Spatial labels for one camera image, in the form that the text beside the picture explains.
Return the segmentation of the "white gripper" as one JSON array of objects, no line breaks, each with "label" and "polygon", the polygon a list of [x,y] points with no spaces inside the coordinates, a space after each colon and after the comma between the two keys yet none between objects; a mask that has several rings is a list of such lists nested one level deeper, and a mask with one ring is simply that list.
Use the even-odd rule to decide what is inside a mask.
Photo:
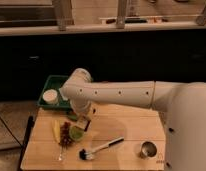
[{"label": "white gripper", "polygon": [[92,120],[95,115],[96,109],[93,105],[89,105],[85,108],[76,108],[75,106],[73,106],[73,111],[75,112],[78,118],[85,117],[89,120]]}]

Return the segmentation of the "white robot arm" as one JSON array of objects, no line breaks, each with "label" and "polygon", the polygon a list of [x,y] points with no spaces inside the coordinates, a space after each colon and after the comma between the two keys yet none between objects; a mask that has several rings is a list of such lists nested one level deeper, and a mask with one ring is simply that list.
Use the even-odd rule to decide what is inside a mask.
[{"label": "white robot arm", "polygon": [[205,82],[94,82],[77,68],[60,88],[77,114],[92,102],[149,108],[166,114],[164,171],[206,171]]}]

